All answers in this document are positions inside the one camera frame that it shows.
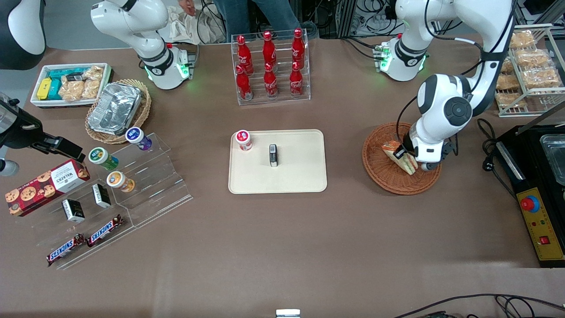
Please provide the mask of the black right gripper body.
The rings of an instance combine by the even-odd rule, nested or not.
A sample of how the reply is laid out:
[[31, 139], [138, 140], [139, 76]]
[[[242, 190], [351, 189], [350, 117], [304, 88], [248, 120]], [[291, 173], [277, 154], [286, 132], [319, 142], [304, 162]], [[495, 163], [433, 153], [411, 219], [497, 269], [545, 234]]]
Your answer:
[[0, 145], [11, 149], [44, 150], [42, 123], [18, 104], [18, 99], [0, 93]]

